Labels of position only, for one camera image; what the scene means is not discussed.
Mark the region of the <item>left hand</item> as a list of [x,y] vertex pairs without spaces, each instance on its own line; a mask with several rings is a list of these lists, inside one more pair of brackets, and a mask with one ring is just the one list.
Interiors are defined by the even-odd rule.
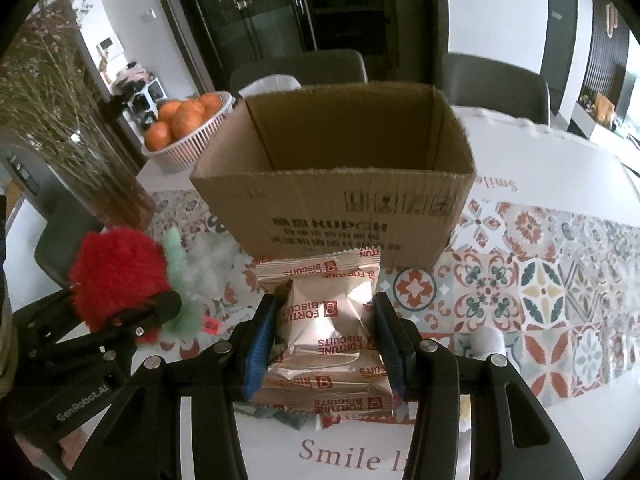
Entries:
[[[17,444],[21,450],[25,453],[28,460],[37,468],[44,469],[43,456],[44,452],[42,448],[37,448],[35,445],[29,443],[23,436],[17,434],[15,436]],[[78,460],[78,457],[87,442],[87,435],[82,428],[77,428],[66,437],[58,441],[58,445],[61,448],[61,460],[62,464],[67,469],[72,469]]]

